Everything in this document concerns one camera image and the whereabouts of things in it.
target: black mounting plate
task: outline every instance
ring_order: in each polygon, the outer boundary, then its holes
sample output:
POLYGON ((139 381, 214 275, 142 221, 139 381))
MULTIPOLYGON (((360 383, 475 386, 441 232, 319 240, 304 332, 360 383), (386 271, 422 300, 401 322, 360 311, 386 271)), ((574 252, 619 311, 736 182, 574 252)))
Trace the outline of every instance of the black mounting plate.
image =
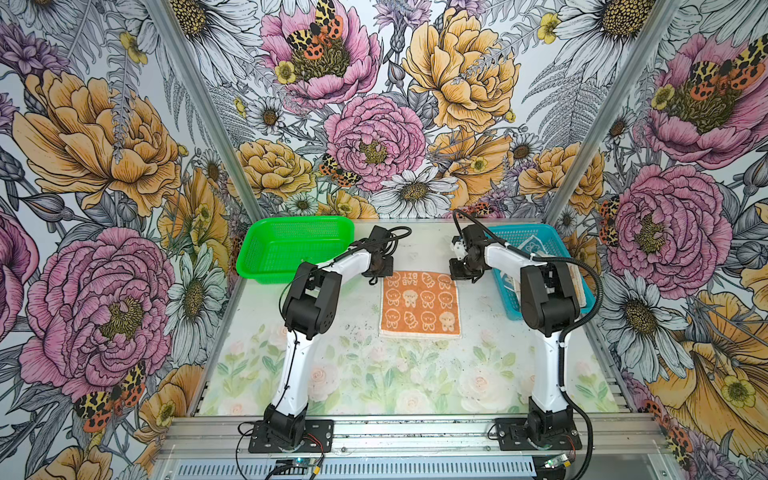
MULTIPOLYGON (((496 438, 498 440, 498 448, 502 452, 512 451, 528 451, 528 450, 544 450, 542 447, 536 447, 528 440, 528 432, 526 429, 526 418, 516 419, 495 419, 496 438)), ((576 430, 576 425, 573 421, 568 427, 568 431, 576 432, 575 435, 553 435, 551 439, 548 439, 548 444, 551 448, 547 450, 571 450, 571 442, 573 442, 573 449, 581 450, 581 439, 579 438, 576 430)))
MULTIPOLYGON (((266 429, 260 428, 261 422, 256 422, 253 427, 253 435, 248 444, 248 453, 286 453, 273 440, 268 438, 266 429)), ((304 434, 310 433, 323 443, 325 452, 331 451, 333 444, 333 420, 307 419, 304 424, 304 434)), ((304 439, 296 453, 320 453, 320 445, 304 439)))

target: metal post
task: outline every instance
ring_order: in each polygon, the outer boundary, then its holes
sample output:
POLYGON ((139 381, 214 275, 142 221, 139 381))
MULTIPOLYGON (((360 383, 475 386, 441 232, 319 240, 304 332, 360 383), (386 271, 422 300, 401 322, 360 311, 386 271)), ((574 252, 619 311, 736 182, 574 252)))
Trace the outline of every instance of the metal post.
POLYGON ((552 202, 549 204, 545 215, 545 223, 554 225, 571 195, 576 190, 579 180, 587 171, 598 152, 605 132, 613 124, 621 109, 621 102, 629 95, 629 89, 643 67, 646 65, 648 55, 658 49, 659 41, 664 31, 669 27, 675 12, 680 7, 680 0, 658 0, 651 10, 645 26, 637 38, 635 46, 624 63, 624 67, 617 73, 616 81, 611 86, 608 96, 600 106, 597 117, 587 133, 587 137, 581 142, 581 148, 576 154, 571 169, 565 175, 563 184, 558 189, 552 202))
POLYGON ((146 2, 145 5, 172 59, 175 73, 189 91, 195 108, 203 119, 208 133, 214 141, 214 146, 219 151, 221 160, 224 162, 224 166, 232 178, 237 193, 240 194, 240 199, 248 213, 248 217, 253 222, 261 220, 265 215, 261 211, 258 202, 256 202, 256 197, 250 189, 250 184, 245 178, 240 162, 235 158, 232 142, 227 135, 227 130, 224 128, 224 124, 214 107, 214 103, 210 98, 210 92, 205 85, 203 74, 197 68, 197 60, 195 60, 189 45, 187 45, 187 40, 181 31, 170 3, 167 0, 153 0, 152 2, 146 2))

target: butterfly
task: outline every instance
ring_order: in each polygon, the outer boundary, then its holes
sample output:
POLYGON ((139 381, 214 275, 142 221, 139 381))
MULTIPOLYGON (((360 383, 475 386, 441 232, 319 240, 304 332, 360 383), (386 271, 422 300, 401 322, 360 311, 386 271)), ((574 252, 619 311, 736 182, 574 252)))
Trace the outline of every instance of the butterfly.
POLYGON ((129 409, 139 403, 147 389, 144 361, 139 362, 125 378, 108 392, 92 392, 74 403, 74 411, 84 420, 86 433, 100 432, 106 428, 112 415, 120 416, 123 408, 129 409))
POLYGON ((697 61, 690 66, 689 79, 693 84, 690 96, 696 101, 705 101, 712 94, 725 95, 729 89, 744 90, 754 84, 766 66, 768 57, 768 34, 752 42, 736 58, 726 60, 722 65, 713 61, 697 61))
POLYGON ((362 177, 355 172, 343 170, 339 166, 339 162, 333 158, 333 155, 329 154, 323 155, 323 162, 320 164, 318 170, 322 175, 331 177, 331 180, 336 182, 340 187, 351 187, 362 180, 362 177))
POLYGON ((614 219, 619 211, 619 196, 614 195, 600 206, 600 241, 609 247, 618 247, 619 234, 616 231, 614 219))
POLYGON ((307 60, 319 60, 323 57, 326 47, 332 45, 331 40, 341 38, 344 32, 344 20, 336 14, 333 0, 318 0, 315 7, 315 21, 310 23, 308 30, 296 30, 288 35, 288 45, 307 60))
POLYGON ((667 444, 670 450, 675 456, 677 462, 684 468, 690 464, 690 456, 688 454, 693 453, 694 447, 690 440, 688 431, 681 427, 676 419, 672 419, 669 415, 665 415, 661 406, 654 400, 647 399, 638 406, 638 412, 650 413, 656 423, 661 427, 662 433, 667 439, 667 444))

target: blue plastic basket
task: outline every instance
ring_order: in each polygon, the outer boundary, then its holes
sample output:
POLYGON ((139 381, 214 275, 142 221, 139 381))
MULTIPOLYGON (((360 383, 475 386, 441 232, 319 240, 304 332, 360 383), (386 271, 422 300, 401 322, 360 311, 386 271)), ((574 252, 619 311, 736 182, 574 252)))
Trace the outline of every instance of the blue plastic basket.
MULTIPOLYGON (((542 223, 526 223, 523 225, 504 225, 489 228, 493 233, 499 235, 501 238, 507 240, 511 245, 515 245, 516 247, 519 247, 523 242, 530 238, 531 235, 535 235, 539 240, 541 240, 541 243, 544 245, 544 248, 550 255, 555 255, 558 257, 571 256, 568 253, 568 249, 565 248, 563 240, 560 240, 558 232, 549 225, 542 223)), ((526 248, 529 245, 531 244, 529 243, 525 245, 523 250, 530 252, 531 249, 526 248)), ((498 292, 502 296, 502 302, 504 303, 504 310, 507 313, 507 317, 509 317, 510 320, 522 320, 523 317, 520 314, 520 303, 518 302, 517 295, 515 295, 514 291, 504 286, 505 281, 502 279, 502 274, 498 271, 498 269, 493 269, 493 276, 496 279, 498 292)), ((589 312, 589 310, 591 310, 592 306, 594 305, 594 295, 592 295, 592 292, 589 290, 587 283, 584 282, 584 279, 581 279, 581 283, 584 285, 584 296, 587 298, 587 305, 581 309, 581 314, 584 315, 585 313, 589 312)))

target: pink peony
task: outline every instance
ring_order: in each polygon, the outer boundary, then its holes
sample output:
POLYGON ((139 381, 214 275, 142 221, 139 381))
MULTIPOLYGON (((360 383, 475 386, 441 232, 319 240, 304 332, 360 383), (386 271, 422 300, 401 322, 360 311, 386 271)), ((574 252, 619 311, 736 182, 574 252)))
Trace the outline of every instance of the pink peony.
MULTIPOLYGON (((343 33, 338 53, 339 58, 349 56, 346 60, 336 60, 337 65, 326 65, 327 69, 338 70, 338 62, 346 65, 343 74, 340 72, 326 73, 322 76, 311 76, 307 80, 299 77, 295 81, 286 83, 286 88, 291 98, 304 108, 322 108, 326 104, 338 104, 349 100, 358 92, 367 92, 376 83, 376 75, 379 72, 379 59, 381 58, 381 46, 376 34, 368 36, 366 27, 360 25, 360 18, 354 8, 349 12, 344 9, 341 2, 336 0, 336 14, 342 18, 343 33)), ((295 59, 293 49, 288 45, 286 37, 298 30, 307 30, 310 23, 315 21, 315 7, 309 13, 297 10, 293 16, 289 16, 284 10, 280 10, 278 16, 265 15, 261 19, 262 49, 267 53, 262 55, 263 65, 275 68, 280 62, 290 62, 291 67, 295 59)), ((310 60, 315 66, 320 65, 325 59, 310 60)))
POLYGON ((38 248, 15 218, 0 212, 0 340, 16 323, 24 284, 38 267, 38 248))
POLYGON ((382 180, 416 170, 424 161, 426 139, 419 116, 377 94, 353 98, 325 123, 328 154, 344 170, 362 177, 358 187, 381 190, 382 180))
MULTIPOLYGON (((690 96, 691 65, 712 61, 719 65, 735 58, 746 47, 731 46, 730 39, 717 44, 696 34, 667 63, 657 80, 653 109, 644 125, 647 142, 680 162, 697 162, 706 169, 722 168, 751 151, 768 135, 768 74, 748 88, 728 88, 704 101, 690 96)), ((768 58, 763 59, 768 65, 768 58)))
POLYGON ((692 295, 725 261, 732 231, 722 216, 715 180, 691 165, 643 167, 619 197, 617 247, 608 247, 616 274, 629 270, 676 300, 692 295))
POLYGON ((29 288, 35 336, 19 358, 22 378, 77 399, 109 390, 139 362, 154 373, 170 349, 163 328, 173 283, 165 253, 128 228, 107 228, 54 253, 29 288))

